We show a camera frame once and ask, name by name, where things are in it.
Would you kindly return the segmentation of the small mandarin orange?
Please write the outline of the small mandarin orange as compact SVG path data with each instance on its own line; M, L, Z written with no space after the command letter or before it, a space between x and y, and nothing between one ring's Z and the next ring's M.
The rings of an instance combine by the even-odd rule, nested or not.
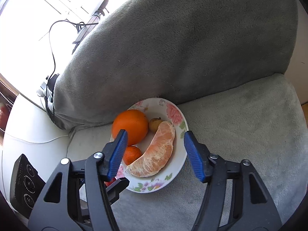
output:
M136 146L128 146L123 155L123 161L126 165L132 164L135 160L142 156L141 150Z

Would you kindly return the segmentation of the peeled pomelo segment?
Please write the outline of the peeled pomelo segment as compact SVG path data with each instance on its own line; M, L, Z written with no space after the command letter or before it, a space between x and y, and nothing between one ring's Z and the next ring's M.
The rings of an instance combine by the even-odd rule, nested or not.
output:
M175 129L168 121L159 124L153 139L144 154L126 166L131 175L144 178L157 174L165 167L173 152Z

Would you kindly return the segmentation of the brown longan fruit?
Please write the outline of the brown longan fruit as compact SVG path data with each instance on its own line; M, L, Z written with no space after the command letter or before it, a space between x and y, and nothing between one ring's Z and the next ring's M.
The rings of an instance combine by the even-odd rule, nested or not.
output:
M152 118L149 121L148 127L152 133L156 133L158 130L158 126L163 122L161 118Z

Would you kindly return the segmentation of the white power strip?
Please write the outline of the white power strip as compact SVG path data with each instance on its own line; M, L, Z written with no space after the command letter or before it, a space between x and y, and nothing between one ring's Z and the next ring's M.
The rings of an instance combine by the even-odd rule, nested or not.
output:
M49 81L47 84L46 81L42 82L39 89L37 90L37 95L41 98L41 103L43 105L43 108L49 109L51 113L54 112L54 106L53 106L53 96L52 93L54 91L54 81Z

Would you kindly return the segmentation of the large red tomato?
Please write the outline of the large red tomato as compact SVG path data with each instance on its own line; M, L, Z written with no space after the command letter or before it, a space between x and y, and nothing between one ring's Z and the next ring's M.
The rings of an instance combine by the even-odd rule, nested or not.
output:
M108 187L108 186L110 186L111 184L113 184L113 182L115 182L115 181L116 181L116 178L114 177L114 178L112 178L109 182L105 182L105 186Z

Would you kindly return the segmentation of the grey back cushion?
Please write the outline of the grey back cushion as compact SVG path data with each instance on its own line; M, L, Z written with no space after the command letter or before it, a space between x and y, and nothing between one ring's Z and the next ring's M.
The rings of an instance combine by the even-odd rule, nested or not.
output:
M283 74L296 0L128 0L77 48L54 87L51 120L108 124L132 104L182 104Z

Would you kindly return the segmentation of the large orange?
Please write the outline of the large orange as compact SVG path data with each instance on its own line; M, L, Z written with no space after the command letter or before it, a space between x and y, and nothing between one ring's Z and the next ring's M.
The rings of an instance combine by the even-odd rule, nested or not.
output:
M139 110L126 110L118 114L113 121L111 133L114 139L121 129L127 132L127 145L133 146L140 143L146 137L148 133L148 119Z

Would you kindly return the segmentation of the white floral plate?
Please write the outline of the white floral plate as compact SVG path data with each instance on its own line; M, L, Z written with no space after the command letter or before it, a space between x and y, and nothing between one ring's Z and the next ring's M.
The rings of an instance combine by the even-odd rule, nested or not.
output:
M187 153L184 148L184 134L188 131L187 121L181 110L172 102L162 98L148 98L135 103L128 110L139 110L143 112L148 124L152 118L161 118L163 121L170 122L175 129L175 139L173 141L173 152L167 164L157 174L151 177L138 178L126 171L126 164L123 159L119 166L116 178L125 177L130 181L128 190L135 193L153 193L167 184L180 172L186 160ZM148 128L146 137L138 144L142 154L150 145L153 136Z

